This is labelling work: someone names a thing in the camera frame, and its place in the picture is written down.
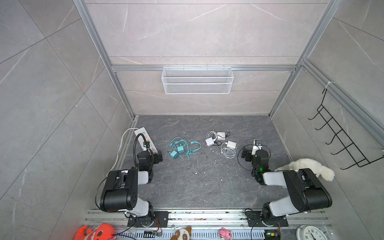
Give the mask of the white multicolour power strip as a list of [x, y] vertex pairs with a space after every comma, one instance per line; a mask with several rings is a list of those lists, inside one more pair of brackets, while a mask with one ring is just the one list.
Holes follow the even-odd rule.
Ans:
[[144, 136], [144, 137], [139, 136], [139, 138], [138, 138], [139, 143], [140, 143], [143, 151], [145, 151], [147, 149], [144, 143], [145, 142], [149, 142], [150, 143], [150, 148], [151, 148], [152, 152], [154, 154], [158, 153], [157, 148], [155, 147], [151, 137], [149, 136], [147, 130], [144, 127], [135, 130], [134, 133], [135, 133], [136, 136], [139, 135], [139, 134], [142, 134]]

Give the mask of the teal charger cube front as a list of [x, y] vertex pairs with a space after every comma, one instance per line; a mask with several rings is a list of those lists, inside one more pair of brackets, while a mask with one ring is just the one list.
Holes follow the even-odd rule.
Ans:
[[179, 157], [179, 153], [177, 151], [172, 151], [170, 152], [170, 156], [173, 158], [173, 159], [177, 159]]

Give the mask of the teal charger cube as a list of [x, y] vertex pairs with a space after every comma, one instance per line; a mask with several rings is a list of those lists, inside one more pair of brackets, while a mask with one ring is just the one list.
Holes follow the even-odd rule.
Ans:
[[183, 146], [178, 146], [178, 147], [177, 147], [177, 152], [178, 152], [179, 154], [184, 153], [184, 152], [185, 152], [184, 147], [183, 147]]
[[177, 159], [179, 157], [179, 153], [177, 151], [172, 151], [170, 152], [170, 156], [173, 158], [173, 159]]

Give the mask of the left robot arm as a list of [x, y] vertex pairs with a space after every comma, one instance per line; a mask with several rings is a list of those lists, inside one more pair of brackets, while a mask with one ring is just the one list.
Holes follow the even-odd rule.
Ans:
[[152, 151], [150, 142], [142, 133], [135, 138], [133, 157], [134, 167], [110, 171], [102, 180], [105, 185], [95, 204], [103, 212], [123, 212], [134, 224], [150, 227], [156, 221], [154, 208], [150, 202], [139, 198], [138, 186], [152, 181], [153, 166], [161, 162], [162, 157]]

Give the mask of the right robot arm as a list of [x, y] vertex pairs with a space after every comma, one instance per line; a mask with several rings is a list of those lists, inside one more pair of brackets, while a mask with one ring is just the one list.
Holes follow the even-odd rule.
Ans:
[[252, 177], [262, 186], [280, 186], [289, 195], [265, 203], [261, 210], [245, 209], [250, 227], [287, 227], [287, 216], [312, 210], [329, 208], [333, 204], [331, 195], [315, 173], [309, 169], [271, 171], [270, 152], [258, 147], [256, 151], [241, 148], [238, 158], [252, 164]]

